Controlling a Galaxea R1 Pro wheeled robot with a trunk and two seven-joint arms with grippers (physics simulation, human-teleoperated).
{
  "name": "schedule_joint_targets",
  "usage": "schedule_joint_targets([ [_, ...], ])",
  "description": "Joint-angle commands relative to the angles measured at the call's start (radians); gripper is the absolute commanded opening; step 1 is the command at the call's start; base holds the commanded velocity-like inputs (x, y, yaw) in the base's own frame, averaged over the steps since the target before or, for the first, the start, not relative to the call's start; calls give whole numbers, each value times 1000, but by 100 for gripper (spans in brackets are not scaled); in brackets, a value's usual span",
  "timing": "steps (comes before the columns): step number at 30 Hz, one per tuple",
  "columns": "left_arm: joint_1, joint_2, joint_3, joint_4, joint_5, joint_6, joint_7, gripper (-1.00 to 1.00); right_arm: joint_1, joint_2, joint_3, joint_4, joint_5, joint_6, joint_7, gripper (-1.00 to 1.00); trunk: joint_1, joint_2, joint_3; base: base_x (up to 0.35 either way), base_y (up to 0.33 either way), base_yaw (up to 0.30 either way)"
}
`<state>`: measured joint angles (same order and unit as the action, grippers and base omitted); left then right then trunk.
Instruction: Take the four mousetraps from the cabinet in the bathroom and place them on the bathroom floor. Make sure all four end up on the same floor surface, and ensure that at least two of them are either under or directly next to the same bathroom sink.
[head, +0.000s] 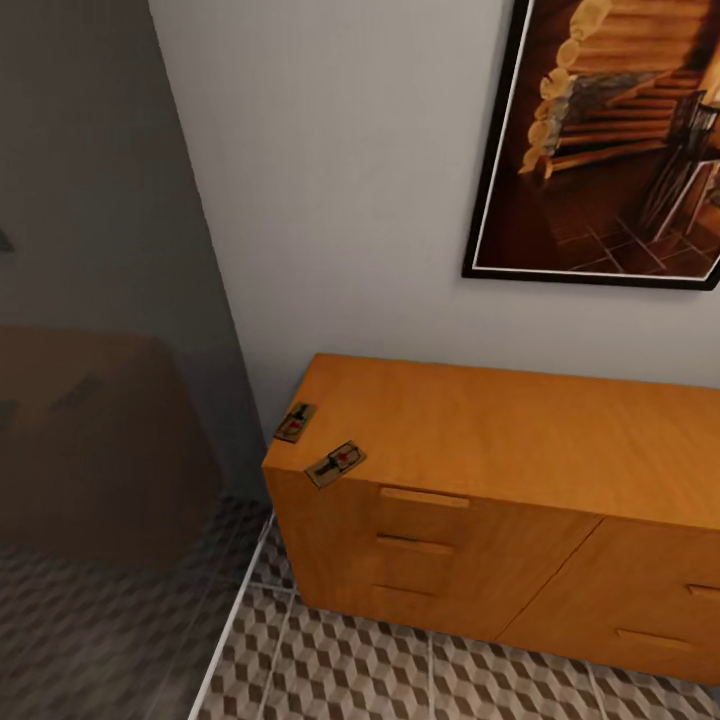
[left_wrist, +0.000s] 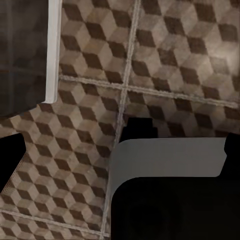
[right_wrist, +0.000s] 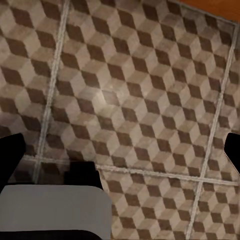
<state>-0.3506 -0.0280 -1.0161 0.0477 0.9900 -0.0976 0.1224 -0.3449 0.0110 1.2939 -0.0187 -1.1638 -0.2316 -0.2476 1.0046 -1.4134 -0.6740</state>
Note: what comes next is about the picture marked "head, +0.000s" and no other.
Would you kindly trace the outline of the mousetrap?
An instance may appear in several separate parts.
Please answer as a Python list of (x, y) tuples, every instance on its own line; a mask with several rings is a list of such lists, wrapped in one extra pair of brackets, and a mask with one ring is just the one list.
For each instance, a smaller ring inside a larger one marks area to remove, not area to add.
[(367, 458), (367, 454), (358, 445), (349, 441), (305, 469), (305, 474), (318, 489), (324, 489)]
[(311, 421), (311, 417), (317, 411), (317, 405), (311, 405), (303, 401), (297, 401), (295, 407), (289, 411), (289, 414), (281, 423), (281, 427), (275, 433), (275, 439), (297, 443), (299, 437), (305, 430), (305, 427)]

